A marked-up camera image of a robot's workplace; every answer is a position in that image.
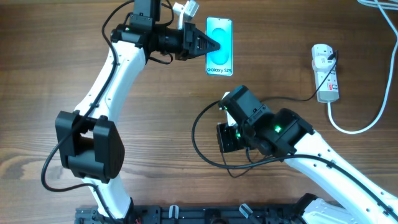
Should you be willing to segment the Galaxy smartphone teal screen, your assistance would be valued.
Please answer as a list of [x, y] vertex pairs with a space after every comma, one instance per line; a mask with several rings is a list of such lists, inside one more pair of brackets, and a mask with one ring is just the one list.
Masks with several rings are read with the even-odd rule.
[[233, 75], [233, 22], [229, 18], [207, 17], [206, 34], [220, 44], [220, 49], [206, 55], [206, 73], [211, 76]]

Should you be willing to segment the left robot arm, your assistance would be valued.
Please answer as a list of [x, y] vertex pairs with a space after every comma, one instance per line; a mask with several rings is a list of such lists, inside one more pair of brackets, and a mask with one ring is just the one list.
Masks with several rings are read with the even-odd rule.
[[127, 95], [152, 53], [185, 61], [220, 48], [192, 22], [198, 3], [134, 1], [133, 10], [110, 35], [108, 57], [93, 86], [71, 112], [55, 120], [62, 166], [89, 187], [98, 206], [84, 217], [93, 223], [139, 223], [119, 175], [125, 148], [117, 130]]

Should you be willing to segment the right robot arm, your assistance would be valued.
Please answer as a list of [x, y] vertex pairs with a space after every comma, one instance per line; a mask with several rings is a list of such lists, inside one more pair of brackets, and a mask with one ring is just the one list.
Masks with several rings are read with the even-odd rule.
[[295, 206], [305, 223], [397, 223], [397, 197], [339, 156], [297, 113], [273, 113], [246, 86], [226, 92], [218, 104], [228, 120], [217, 126], [221, 152], [257, 149], [305, 174], [338, 202], [306, 194]]

